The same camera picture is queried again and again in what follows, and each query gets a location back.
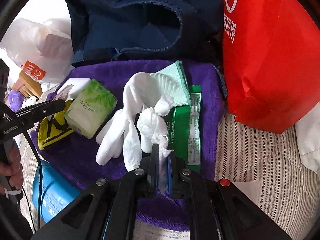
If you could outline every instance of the navy blue fabric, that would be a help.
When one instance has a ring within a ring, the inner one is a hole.
[[[223,26],[222,0],[65,0],[73,65],[191,58],[215,63],[208,42]]]

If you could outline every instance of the wooden furniture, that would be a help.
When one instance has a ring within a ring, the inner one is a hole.
[[[29,77],[24,71],[19,74],[19,79],[12,86],[12,89],[18,90],[25,97],[36,96],[40,98],[42,95],[41,85]]]

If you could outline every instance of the red button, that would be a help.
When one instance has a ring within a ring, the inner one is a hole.
[[[223,187],[228,187],[228,186],[230,186],[230,180],[228,180],[228,179],[221,179],[221,180],[220,180],[220,185],[223,186]]]

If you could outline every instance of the light green cloth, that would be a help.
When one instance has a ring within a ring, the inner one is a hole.
[[[187,78],[181,61],[176,61],[157,73],[149,73],[149,75],[158,87],[160,95],[173,97],[173,106],[191,106]]]

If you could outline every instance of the green tissue pack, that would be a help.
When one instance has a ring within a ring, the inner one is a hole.
[[[201,141],[199,116],[201,109],[201,86],[190,86],[191,106],[174,107],[167,122],[169,148],[182,158],[187,168],[199,172],[201,167]]]
[[[69,126],[91,139],[110,116],[118,100],[98,81],[92,79],[65,113]]]

